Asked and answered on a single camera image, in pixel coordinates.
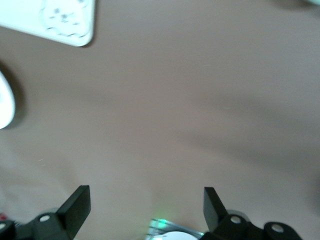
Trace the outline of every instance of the green led light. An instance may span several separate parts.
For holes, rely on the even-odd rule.
[[[166,226],[166,222],[167,222],[167,220],[165,220],[165,219],[160,219],[160,220],[159,220],[159,223],[158,223],[158,228],[159,228],[159,229],[164,228],[164,227]]]

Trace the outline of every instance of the white tray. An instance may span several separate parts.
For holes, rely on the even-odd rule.
[[[72,46],[94,33],[95,0],[0,0],[0,26]]]

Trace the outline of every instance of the beige floor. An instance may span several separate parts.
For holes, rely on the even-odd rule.
[[[320,9],[297,0],[98,1],[72,47],[0,28],[19,92],[0,209],[27,222],[90,185],[79,240],[205,232],[203,187],[262,227],[320,236]]]

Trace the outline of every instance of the white disc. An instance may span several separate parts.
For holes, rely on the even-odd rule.
[[[3,129],[15,115],[15,98],[5,76],[0,72],[0,129]]]
[[[157,235],[152,240],[198,240],[195,236],[182,231],[170,231],[162,235]]]

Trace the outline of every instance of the black plastic part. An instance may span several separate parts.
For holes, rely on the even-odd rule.
[[[90,188],[80,186],[56,211],[63,227],[73,239],[91,211]]]
[[[240,215],[228,214],[213,187],[204,188],[203,213],[209,232],[200,240],[302,240],[284,223],[268,222],[260,229]]]
[[[283,232],[277,232],[272,229],[273,225],[282,227]],[[264,225],[264,232],[270,240],[302,240],[297,232],[290,226],[281,222],[268,222]]]
[[[4,226],[0,230],[0,240],[11,240],[15,235],[15,223],[10,220],[0,221],[0,225]]]
[[[203,214],[210,232],[213,232],[219,222],[228,215],[225,206],[213,187],[204,188]]]
[[[5,224],[0,240],[73,240],[90,210],[90,188],[80,186],[56,213],[43,213],[17,227],[13,221],[0,221]]]

